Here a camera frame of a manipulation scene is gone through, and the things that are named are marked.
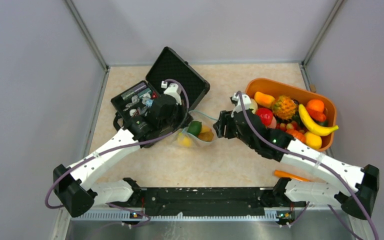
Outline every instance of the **robotic arm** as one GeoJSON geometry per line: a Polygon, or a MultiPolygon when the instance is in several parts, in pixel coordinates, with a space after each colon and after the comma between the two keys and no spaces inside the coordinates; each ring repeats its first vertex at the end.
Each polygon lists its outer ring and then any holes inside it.
{"type": "MultiPolygon", "coordinates": [[[[173,132],[174,125],[183,127],[182,124],[186,122],[187,108],[182,106],[179,86],[172,83],[165,87],[164,94],[149,103],[150,107],[144,115],[135,116],[125,122],[123,128],[107,143],[79,162],[68,167],[59,165],[54,169],[55,182],[74,166],[81,165],[86,159],[94,158],[74,169],[54,188],[55,194],[72,217],[84,214],[92,206],[132,200],[134,190],[138,188],[134,182],[124,180],[99,184],[95,184],[95,182],[122,158],[146,147],[149,140],[160,136],[161,129],[169,126],[165,131],[168,133],[173,132]]],[[[279,129],[266,128],[260,118],[248,110],[251,105],[250,98],[243,94],[242,99],[251,124],[261,136],[277,147],[310,157],[318,162],[314,164],[304,158],[283,153],[262,142],[249,127],[242,112],[239,96],[236,94],[231,98],[235,105],[234,110],[221,111],[218,121],[213,126],[219,138],[238,138],[264,158],[299,167],[326,181],[326,183],[300,182],[290,178],[281,178],[271,193],[274,197],[269,198],[272,199],[272,202],[264,202],[265,206],[275,207],[275,201],[329,204],[341,206],[346,213],[356,218],[366,219],[342,182],[324,167],[319,167],[320,164],[323,164],[340,174],[368,214],[371,215],[379,190],[378,168],[372,165],[361,168],[346,164],[307,147],[279,129]]]]}

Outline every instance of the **orange fruit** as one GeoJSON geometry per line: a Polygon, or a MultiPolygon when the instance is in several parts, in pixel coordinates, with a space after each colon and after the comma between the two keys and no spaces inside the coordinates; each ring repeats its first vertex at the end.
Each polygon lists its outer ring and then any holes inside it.
{"type": "Polygon", "coordinates": [[[311,99],[307,102],[306,107],[320,113],[323,113],[325,110],[325,104],[322,100],[319,99],[311,99]]]}

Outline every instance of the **gray floor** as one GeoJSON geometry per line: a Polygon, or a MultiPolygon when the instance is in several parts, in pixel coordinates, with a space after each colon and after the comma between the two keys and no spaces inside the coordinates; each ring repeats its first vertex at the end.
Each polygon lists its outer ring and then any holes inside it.
{"type": "MultiPolygon", "coordinates": [[[[349,223],[347,215],[340,215],[349,223]]],[[[151,222],[130,230],[109,221],[73,220],[66,240],[352,240],[329,210],[308,210],[291,228],[268,222],[151,222]]]]}

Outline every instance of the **plastic bag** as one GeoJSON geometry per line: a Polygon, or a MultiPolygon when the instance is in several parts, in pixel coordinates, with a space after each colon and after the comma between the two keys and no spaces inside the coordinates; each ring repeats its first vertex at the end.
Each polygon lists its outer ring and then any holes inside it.
{"type": "MultiPolygon", "coordinates": [[[[218,137],[217,137],[216,131],[213,128],[213,124],[216,123],[218,119],[210,117],[205,113],[197,110],[191,110],[189,111],[189,114],[192,116],[193,121],[201,122],[202,124],[201,129],[206,128],[207,130],[209,128],[210,132],[213,133],[212,140],[204,141],[199,139],[197,136],[188,132],[188,128],[189,128],[188,126],[179,130],[178,133],[176,133],[174,144],[180,147],[185,147],[185,148],[200,148],[200,147],[206,147],[214,143],[218,139],[218,137]]],[[[201,138],[208,138],[209,136],[211,136],[211,133],[209,133],[208,131],[202,132],[200,134],[202,134],[200,136],[201,138]]]]}

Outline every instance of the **fruit bowl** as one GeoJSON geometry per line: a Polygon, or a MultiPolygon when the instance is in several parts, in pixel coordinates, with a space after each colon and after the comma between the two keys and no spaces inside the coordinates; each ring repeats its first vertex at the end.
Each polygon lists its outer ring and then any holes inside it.
{"type": "MultiPolygon", "coordinates": [[[[278,97],[280,95],[287,95],[293,99],[298,100],[302,104],[306,104],[312,99],[319,99],[324,103],[324,114],[327,116],[328,127],[336,125],[337,121],[337,109],[333,102],[329,98],[310,92],[301,88],[297,88],[291,85],[287,85],[281,82],[273,81],[267,78],[256,78],[252,80],[246,87],[245,93],[253,98],[256,92],[262,92],[273,97],[278,97]]],[[[318,149],[319,152],[323,152],[328,149],[334,140],[335,132],[327,136],[321,137],[321,148],[318,149]]]]}

